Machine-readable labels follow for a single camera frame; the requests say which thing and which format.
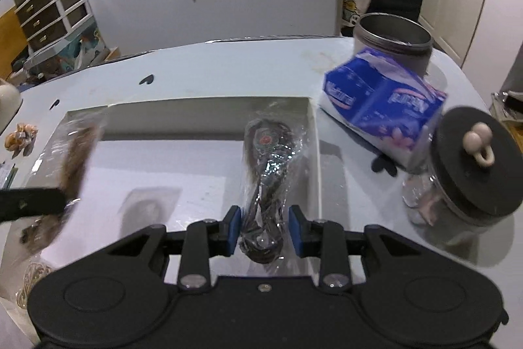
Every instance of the pink flower print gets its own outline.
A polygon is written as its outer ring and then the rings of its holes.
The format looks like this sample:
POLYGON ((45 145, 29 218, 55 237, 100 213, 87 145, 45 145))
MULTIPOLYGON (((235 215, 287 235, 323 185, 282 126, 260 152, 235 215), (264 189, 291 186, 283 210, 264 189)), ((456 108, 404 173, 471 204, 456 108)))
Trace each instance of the pink flower print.
POLYGON ((400 128, 394 128, 392 130, 392 136, 384 136, 382 138, 387 144, 398 147, 398 148, 410 148, 414 144, 412 138, 403 137, 403 133, 400 128))

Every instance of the blue tissue package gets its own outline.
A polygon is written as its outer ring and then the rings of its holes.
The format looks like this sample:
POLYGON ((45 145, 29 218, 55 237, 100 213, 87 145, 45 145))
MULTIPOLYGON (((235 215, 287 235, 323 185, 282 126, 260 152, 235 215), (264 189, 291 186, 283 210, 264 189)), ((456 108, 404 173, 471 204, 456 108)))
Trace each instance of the blue tissue package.
POLYGON ((408 169, 428 148, 446 98, 387 54, 367 47, 325 74, 320 106, 408 169))

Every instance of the black jar lid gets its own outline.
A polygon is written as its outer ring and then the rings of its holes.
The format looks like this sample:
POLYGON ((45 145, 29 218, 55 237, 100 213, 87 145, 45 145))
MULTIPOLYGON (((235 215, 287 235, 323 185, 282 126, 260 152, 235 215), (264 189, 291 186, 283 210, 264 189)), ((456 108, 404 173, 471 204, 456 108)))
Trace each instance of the black jar lid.
POLYGON ((516 142, 491 115, 473 107, 456 107, 443 115, 430 146, 430 159, 444 192, 466 216, 495 222, 523 201, 523 157, 516 142), (474 124, 492 130, 495 162, 480 167, 463 148, 474 124))

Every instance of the silver screw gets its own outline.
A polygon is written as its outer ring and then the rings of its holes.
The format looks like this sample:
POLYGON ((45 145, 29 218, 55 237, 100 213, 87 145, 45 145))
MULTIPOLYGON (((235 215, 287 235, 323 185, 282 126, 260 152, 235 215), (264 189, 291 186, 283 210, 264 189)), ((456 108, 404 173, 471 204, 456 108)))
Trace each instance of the silver screw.
POLYGON ((349 281, 349 277, 342 273, 330 273, 323 277, 323 283, 330 288, 344 287, 349 284, 349 281))
POLYGON ((203 287, 206 284, 207 280, 203 275, 199 273, 190 273, 185 277, 182 277, 180 283, 188 290, 194 290, 200 287, 203 287))
POLYGON ((260 284, 258 286, 258 290, 261 291, 262 293, 268 293, 270 292, 271 290, 273 289, 272 285, 270 284, 260 284))

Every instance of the tabletop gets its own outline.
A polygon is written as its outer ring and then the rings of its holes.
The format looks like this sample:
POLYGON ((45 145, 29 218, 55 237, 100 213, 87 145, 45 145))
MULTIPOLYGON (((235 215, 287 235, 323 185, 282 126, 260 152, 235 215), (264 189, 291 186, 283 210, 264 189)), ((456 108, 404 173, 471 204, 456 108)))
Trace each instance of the tabletop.
MULTIPOLYGON (((23 187, 38 156, 65 113, 95 106, 197 96, 307 96, 321 93, 323 75, 352 56, 352 38, 212 42, 162 49, 128 60, 86 69, 46 82, 22 93, 23 104, 2 134, 16 123, 39 128, 32 153, 15 159, 12 183, 23 187), (152 75, 151 84, 140 82, 152 75)), ((468 105, 486 111, 461 69, 445 53, 434 50, 427 80, 449 94, 445 110, 468 105)), ((319 111, 317 115, 322 172, 323 216, 346 229, 362 231, 370 223, 429 246, 409 222, 401 198, 405 172, 396 177, 375 173, 378 151, 362 138, 319 111)), ((9 159, 3 151, 0 161, 9 159)), ((0 226, 4 246, 8 224, 0 226)), ((523 338, 523 210, 482 234, 474 244, 447 253, 491 278, 503 293, 511 317, 493 337, 498 347, 520 349, 523 338)), ((353 265, 364 280, 361 265, 353 265)))

